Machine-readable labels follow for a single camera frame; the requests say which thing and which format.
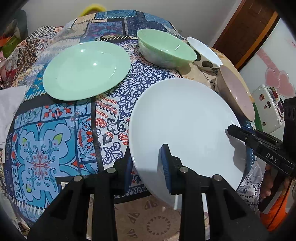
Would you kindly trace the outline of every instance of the bowl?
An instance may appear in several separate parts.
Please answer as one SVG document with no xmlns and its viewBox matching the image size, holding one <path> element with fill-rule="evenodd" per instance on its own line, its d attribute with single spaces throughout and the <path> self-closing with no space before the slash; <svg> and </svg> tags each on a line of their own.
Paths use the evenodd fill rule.
<svg viewBox="0 0 296 241">
<path fill-rule="evenodd" d="M 238 77 L 225 65 L 221 65 L 218 70 L 215 90 L 237 117 L 254 121 L 254 107 L 246 89 Z"/>
<path fill-rule="evenodd" d="M 137 32 L 144 58 L 165 69 L 178 69 L 196 60 L 196 54 L 186 43 L 166 32 L 144 28 Z"/>
<path fill-rule="evenodd" d="M 196 63 L 201 69 L 217 74 L 219 67 L 222 65 L 222 61 L 215 52 L 195 38 L 188 37 L 187 41 L 188 45 L 197 55 L 194 63 Z"/>
</svg>

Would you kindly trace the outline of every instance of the hand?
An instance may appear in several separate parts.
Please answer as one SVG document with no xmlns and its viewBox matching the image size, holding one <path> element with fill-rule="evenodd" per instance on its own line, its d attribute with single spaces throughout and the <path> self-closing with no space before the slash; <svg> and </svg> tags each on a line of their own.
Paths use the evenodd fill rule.
<svg viewBox="0 0 296 241">
<path fill-rule="evenodd" d="M 263 182 L 262 182 L 261 188 L 260 188 L 260 196 L 261 196 L 261 198 L 266 198 L 267 196 L 270 196 L 271 195 L 270 189 L 274 185 L 274 182 L 273 182 L 271 174 L 270 174 L 271 166 L 269 164 L 266 164 L 265 170 L 266 171 L 264 173 Z M 285 193 L 286 193 L 286 191 L 288 189 L 290 180 L 291 180 L 291 177 L 286 177 L 285 178 L 285 181 L 284 181 L 285 188 L 282 191 L 280 197 L 285 195 Z"/>
</svg>

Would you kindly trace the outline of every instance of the pink bowl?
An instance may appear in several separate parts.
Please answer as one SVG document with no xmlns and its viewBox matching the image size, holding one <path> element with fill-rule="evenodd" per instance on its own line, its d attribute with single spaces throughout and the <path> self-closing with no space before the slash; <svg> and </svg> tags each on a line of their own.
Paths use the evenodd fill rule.
<svg viewBox="0 0 296 241">
<path fill-rule="evenodd" d="M 216 92 L 227 102 L 233 112 L 254 121 L 255 112 L 251 99 L 236 75 L 221 65 L 216 78 Z"/>
</svg>

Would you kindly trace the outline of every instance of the orange sleeve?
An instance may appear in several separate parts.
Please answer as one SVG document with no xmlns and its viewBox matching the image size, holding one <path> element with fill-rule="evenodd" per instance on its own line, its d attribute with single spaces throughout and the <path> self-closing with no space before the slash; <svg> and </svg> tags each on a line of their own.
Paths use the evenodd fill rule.
<svg viewBox="0 0 296 241">
<path fill-rule="evenodd" d="M 281 222 L 286 217 L 286 205 L 287 205 L 287 197 L 288 197 L 288 195 L 289 195 L 289 193 L 287 194 L 286 199 L 284 200 L 280 211 L 278 212 L 275 219 L 273 220 L 273 222 L 271 223 L 271 225 L 267 229 L 268 231 L 273 231 L 274 229 L 276 229 L 277 226 L 279 224 L 281 224 Z M 279 209 L 284 197 L 285 197 L 285 195 L 283 195 L 282 197 L 279 197 L 277 199 L 277 201 L 274 203 L 274 205 L 272 206 L 272 208 L 270 209 L 268 214 L 260 213 L 261 222 L 264 224 L 264 226 L 266 228 L 268 227 L 268 225 L 270 224 L 270 222 L 274 218 L 274 216 L 275 216 L 277 210 Z"/>
</svg>

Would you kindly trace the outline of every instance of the green bowl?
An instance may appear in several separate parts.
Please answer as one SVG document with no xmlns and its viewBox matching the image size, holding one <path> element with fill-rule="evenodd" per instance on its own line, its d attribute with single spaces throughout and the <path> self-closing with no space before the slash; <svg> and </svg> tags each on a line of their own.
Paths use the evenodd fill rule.
<svg viewBox="0 0 296 241">
<path fill-rule="evenodd" d="M 156 29 L 137 32 L 141 54 L 144 58 L 165 69 L 178 69 L 196 60 L 196 53 L 177 37 Z"/>
</svg>

